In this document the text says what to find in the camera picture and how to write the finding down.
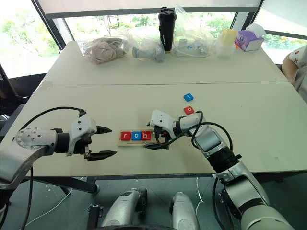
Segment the wire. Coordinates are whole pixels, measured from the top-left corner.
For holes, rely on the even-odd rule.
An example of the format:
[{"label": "wire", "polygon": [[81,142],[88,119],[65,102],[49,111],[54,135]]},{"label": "wire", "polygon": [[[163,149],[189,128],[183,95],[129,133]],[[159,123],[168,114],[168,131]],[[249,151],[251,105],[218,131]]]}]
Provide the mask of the wire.
[{"label": "wire", "polygon": [[201,198],[201,194],[200,194],[200,190],[199,190],[199,188],[198,188],[198,177],[196,177],[196,187],[197,187],[197,193],[198,193],[198,197],[199,197],[199,202],[198,202],[198,204],[197,204],[197,206],[196,206],[196,209],[195,209],[195,213],[196,213],[196,215],[197,215],[197,211],[198,211],[198,208],[199,208],[199,206],[200,206],[200,204],[204,204],[205,202],[202,200],[202,198]]},{"label": "wire", "polygon": [[226,209],[226,214],[228,216],[228,220],[229,220],[229,224],[230,224],[230,230],[234,230],[235,227],[234,227],[234,223],[231,219],[231,215],[230,215],[230,212],[229,212],[229,208],[228,208],[228,205],[226,202],[224,202],[224,205],[225,205],[225,209]]},{"label": "wire", "polygon": [[216,185],[217,185],[217,181],[219,179],[216,177],[215,178],[215,181],[214,181],[214,184],[213,184],[213,190],[212,190],[212,207],[213,207],[213,212],[214,212],[214,216],[215,216],[215,219],[217,221],[217,223],[220,225],[221,229],[222,230],[226,230],[226,228],[224,227],[224,225],[221,223],[218,215],[217,215],[217,212],[216,212],[216,205],[215,205],[215,190],[216,190]]},{"label": "wire", "polygon": [[10,202],[8,201],[8,202],[6,203],[5,210],[4,210],[4,213],[3,213],[2,217],[0,216],[0,217],[1,217],[0,229],[2,228],[2,226],[3,226],[3,224],[4,224],[4,221],[5,221],[5,219],[6,219],[6,215],[8,214],[9,205],[10,205]]},{"label": "wire", "polygon": [[30,172],[31,172],[31,176],[30,176],[30,191],[29,191],[29,199],[28,199],[28,209],[27,209],[27,213],[24,217],[24,222],[21,226],[21,230],[24,230],[24,228],[25,228],[25,224],[28,221],[30,209],[31,209],[32,191],[33,191],[33,166],[31,166]]},{"label": "wire", "polygon": [[42,215],[40,215],[40,216],[38,216],[38,217],[36,217],[36,218],[34,218],[33,220],[31,220],[29,223],[27,223],[25,226],[28,226],[29,224],[31,224],[32,222],[34,222],[34,221],[36,221],[37,219],[39,219],[39,218],[41,218],[41,217],[43,217],[43,216],[45,216],[45,215],[47,215],[48,213],[50,213],[50,212],[52,212],[54,209],[56,209],[70,194],[71,194],[71,192],[72,192],[72,189],[69,191],[69,193],[66,195],[66,196],[64,196],[64,198],[57,204],[57,205],[55,205],[51,210],[49,210],[48,212],[45,212],[44,214],[42,214]]},{"label": "wire", "polygon": [[[44,115],[48,112],[54,111],[54,110],[58,110],[58,109],[71,109],[71,110],[77,110],[79,111],[79,113],[81,112],[85,112],[83,109],[79,109],[79,108],[75,108],[75,107],[68,107],[68,106],[61,106],[61,107],[55,107],[55,108],[51,108],[48,110],[45,110],[39,114],[37,114],[36,116],[32,117],[27,123],[25,123],[20,130],[26,128],[31,122],[33,122],[35,119],[37,119],[38,117],[40,117],[41,115]],[[29,214],[30,214],[30,209],[31,209],[31,202],[32,202],[32,192],[33,192],[33,166],[31,166],[30,169],[31,172],[31,176],[30,176],[30,191],[29,191],[29,198],[28,198],[28,208],[27,208],[27,212],[26,215],[24,217],[24,222],[21,226],[21,230],[24,230],[24,228],[26,227],[26,223],[28,221],[29,218]]]},{"label": "wire", "polygon": [[197,127],[196,127],[196,130],[195,130],[195,132],[194,132],[193,135],[192,135],[191,142],[192,142],[192,145],[193,145],[195,148],[199,149],[198,146],[195,145],[194,139],[195,139],[196,133],[198,132],[198,130],[199,130],[200,126],[201,126],[201,122],[202,122],[202,118],[203,118],[203,113],[202,113],[202,111],[197,111],[197,113],[200,113],[200,114],[201,114],[201,117],[200,117],[200,121],[199,121],[199,123],[198,123],[198,125],[197,125]]},{"label": "wire", "polygon": [[156,138],[156,141],[157,141],[157,143],[158,143],[159,145],[161,145],[161,146],[170,145],[170,144],[172,144],[174,141],[178,140],[180,137],[182,137],[183,135],[185,135],[187,132],[189,132],[191,129],[193,129],[193,128],[199,126],[199,125],[212,125],[212,126],[217,126],[217,127],[219,127],[222,131],[224,131],[224,132],[226,133],[226,135],[227,135],[227,137],[228,137],[228,140],[229,140],[229,148],[230,148],[231,151],[233,150],[232,139],[231,139],[229,133],[227,132],[227,130],[226,130],[223,126],[221,126],[221,125],[219,125],[219,124],[217,124],[217,123],[214,123],[214,122],[201,122],[200,124],[198,123],[197,125],[193,125],[193,126],[191,126],[190,128],[188,128],[188,129],[184,130],[183,132],[181,132],[180,134],[178,134],[174,139],[172,139],[172,140],[170,140],[169,142],[166,142],[166,143],[161,143],[161,142],[159,141],[159,138]]},{"label": "wire", "polygon": [[71,110],[77,110],[79,112],[85,112],[83,109],[79,109],[79,108],[75,108],[75,107],[68,107],[68,106],[55,107],[55,108],[52,108],[52,109],[45,110],[45,111],[39,113],[38,115],[32,117],[27,123],[24,124],[24,126],[21,127],[20,130],[26,128],[32,121],[34,121],[35,119],[37,119],[41,115],[44,115],[46,113],[49,113],[51,111],[58,110],[58,109],[71,109]]}]

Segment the white robotic arm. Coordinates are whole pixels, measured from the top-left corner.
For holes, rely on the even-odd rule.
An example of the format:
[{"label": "white robotic arm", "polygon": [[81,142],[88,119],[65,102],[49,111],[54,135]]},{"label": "white robotic arm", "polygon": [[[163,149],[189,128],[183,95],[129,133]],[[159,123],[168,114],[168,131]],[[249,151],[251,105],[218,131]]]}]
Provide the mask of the white robotic arm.
[{"label": "white robotic arm", "polygon": [[12,193],[38,158],[55,152],[66,153],[67,156],[83,154],[88,161],[105,159],[116,152],[105,150],[92,153],[88,145],[92,143],[92,135],[107,132],[112,130],[96,126],[95,120],[83,110],[79,118],[72,122],[69,133],[63,133],[61,129],[21,129],[12,143],[0,150],[0,217]]},{"label": "white robotic arm", "polygon": [[285,218],[269,206],[268,196],[239,160],[241,156],[235,156],[216,130],[208,126],[208,122],[202,118],[202,112],[174,120],[170,115],[154,110],[149,125],[155,128],[157,141],[159,134],[165,131],[173,140],[183,133],[194,138],[194,144],[224,184],[222,196],[232,214],[241,219],[242,230],[293,230]]}]

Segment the table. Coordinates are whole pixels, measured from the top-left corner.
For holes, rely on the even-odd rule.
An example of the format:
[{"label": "table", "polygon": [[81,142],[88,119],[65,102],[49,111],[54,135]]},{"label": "table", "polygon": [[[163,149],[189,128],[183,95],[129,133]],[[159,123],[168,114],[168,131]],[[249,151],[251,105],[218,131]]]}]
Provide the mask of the table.
[{"label": "table", "polygon": [[[248,67],[249,71],[237,73],[240,66]],[[165,77],[161,73],[167,70],[172,74]],[[203,77],[199,73],[205,70],[207,75]],[[189,103],[183,99],[188,92],[195,97]],[[307,170],[307,105],[262,50],[249,53],[236,50],[233,59],[229,60],[218,60],[214,56],[208,59],[167,56],[165,63],[141,62],[127,56],[97,66],[83,59],[76,43],[69,43],[0,148],[8,145],[19,128],[36,114],[52,107],[75,106],[86,109],[98,125],[113,130],[94,135],[90,149],[118,153],[92,162],[81,155],[43,157],[34,163],[37,180],[75,187],[80,182],[63,177],[211,175],[214,171],[203,155],[192,147],[190,138],[180,138],[169,150],[117,146],[120,130],[147,128],[145,125],[154,109],[177,118],[184,115],[183,108],[189,105],[202,110],[208,121],[219,123],[230,132],[235,154],[243,156],[241,160],[253,173]],[[46,129],[60,127],[67,131],[75,118],[74,111],[54,111],[32,125]],[[88,183],[79,188],[96,190]]]},{"label": "table", "polygon": [[[113,130],[94,135],[90,149],[118,153],[92,162],[84,160],[82,155],[42,157],[34,164],[35,176],[214,173],[187,137],[180,138],[169,150],[117,146],[120,131],[146,128],[154,109],[178,118],[184,115],[183,108],[188,105],[202,110],[208,121],[219,123],[230,132],[235,154],[243,156],[242,161],[252,172],[307,170],[307,105],[287,82],[45,86],[40,85],[30,98],[1,146],[9,144],[17,130],[39,112],[57,106],[75,106],[86,109],[98,125]],[[187,92],[195,97],[190,103],[183,99]],[[32,125],[68,130],[77,115],[75,111],[54,111]],[[222,131],[219,133],[227,140]]]},{"label": "table", "polygon": [[55,85],[196,84],[236,82],[288,82],[261,49],[236,49],[231,59],[175,57],[163,63],[139,61],[127,54],[96,65],[82,56],[76,42],[69,42],[43,81]]}]

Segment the black water bottle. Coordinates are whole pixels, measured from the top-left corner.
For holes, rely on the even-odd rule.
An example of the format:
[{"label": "black water bottle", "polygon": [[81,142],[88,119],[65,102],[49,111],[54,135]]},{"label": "black water bottle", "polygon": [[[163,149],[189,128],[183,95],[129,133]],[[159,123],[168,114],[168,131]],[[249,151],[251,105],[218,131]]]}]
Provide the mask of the black water bottle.
[{"label": "black water bottle", "polygon": [[176,13],[167,7],[162,7],[159,13],[159,31],[161,42],[165,52],[169,52],[172,48],[173,35],[175,28]]}]

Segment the purple box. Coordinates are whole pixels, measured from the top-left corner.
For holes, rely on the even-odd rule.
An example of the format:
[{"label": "purple box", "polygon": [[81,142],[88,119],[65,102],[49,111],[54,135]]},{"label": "purple box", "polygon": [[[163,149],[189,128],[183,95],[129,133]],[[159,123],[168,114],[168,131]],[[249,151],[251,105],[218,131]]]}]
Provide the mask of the purple box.
[{"label": "purple box", "polygon": [[259,49],[263,41],[263,37],[257,38],[253,32],[248,30],[239,31],[235,39],[235,43],[244,51]]}]

